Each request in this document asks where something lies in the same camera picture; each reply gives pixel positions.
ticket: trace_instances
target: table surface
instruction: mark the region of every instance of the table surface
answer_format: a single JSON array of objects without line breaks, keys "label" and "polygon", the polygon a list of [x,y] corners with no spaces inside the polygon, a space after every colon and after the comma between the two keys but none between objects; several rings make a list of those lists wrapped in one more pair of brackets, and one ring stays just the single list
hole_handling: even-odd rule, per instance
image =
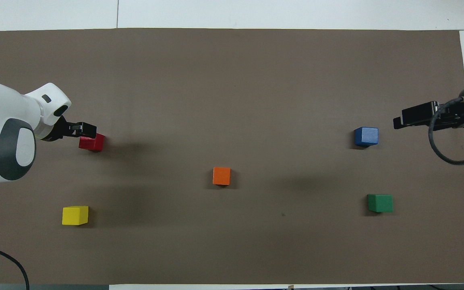
[{"label": "table surface", "polygon": [[[37,283],[464,282],[464,167],[425,127],[392,128],[464,87],[456,31],[0,32],[0,83],[51,80],[68,120],[108,139],[100,154],[38,143],[0,184],[0,248]],[[360,126],[379,145],[355,147]],[[437,143],[464,156],[464,130]],[[396,211],[369,212],[368,193]],[[70,205],[90,222],[62,226]]]},{"label": "table surface", "polygon": [[454,29],[461,30],[464,60],[464,1],[458,0],[299,0],[290,7],[282,0],[0,0],[0,31],[115,27]]}]

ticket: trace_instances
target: yellow cube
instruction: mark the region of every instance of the yellow cube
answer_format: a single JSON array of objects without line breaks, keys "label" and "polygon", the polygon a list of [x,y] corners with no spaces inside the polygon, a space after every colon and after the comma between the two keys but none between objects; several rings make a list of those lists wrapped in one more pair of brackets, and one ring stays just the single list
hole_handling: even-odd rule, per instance
[{"label": "yellow cube", "polygon": [[62,224],[79,226],[86,224],[89,220],[88,206],[68,206],[62,210]]}]

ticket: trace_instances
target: blue cube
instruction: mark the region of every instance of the blue cube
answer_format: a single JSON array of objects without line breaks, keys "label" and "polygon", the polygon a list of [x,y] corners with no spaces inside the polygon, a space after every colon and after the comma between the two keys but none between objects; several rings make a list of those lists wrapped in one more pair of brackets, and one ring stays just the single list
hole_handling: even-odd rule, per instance
[{"label": "blue cube", "polygon": [[379,144],[379,128],[359,127],[354,132],[357,146],[369,147]]}]

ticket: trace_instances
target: red cube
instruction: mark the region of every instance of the red cube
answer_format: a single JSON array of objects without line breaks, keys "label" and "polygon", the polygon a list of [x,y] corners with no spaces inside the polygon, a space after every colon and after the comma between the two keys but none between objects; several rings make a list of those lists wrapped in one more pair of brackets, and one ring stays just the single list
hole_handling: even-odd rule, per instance
[{"label": "red cube", "polygon": [[99,152],[103,150],[103,140],[105,140],[105,136],[97,133],[96,138],[94,139],[89,137],[80,137],[78,148]]}]

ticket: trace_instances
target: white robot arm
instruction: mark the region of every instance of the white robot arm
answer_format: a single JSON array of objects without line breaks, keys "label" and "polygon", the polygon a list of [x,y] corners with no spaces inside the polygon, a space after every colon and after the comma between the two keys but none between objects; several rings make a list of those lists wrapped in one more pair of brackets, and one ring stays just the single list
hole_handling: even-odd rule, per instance
[{"label": "white robot arm", "polygon": [[28,94],[0,85],[0,182],[18,180],[35,160],[35,139],[96,137],[96,127],[68,123],[62,114],[71,105],[54,84]]}]

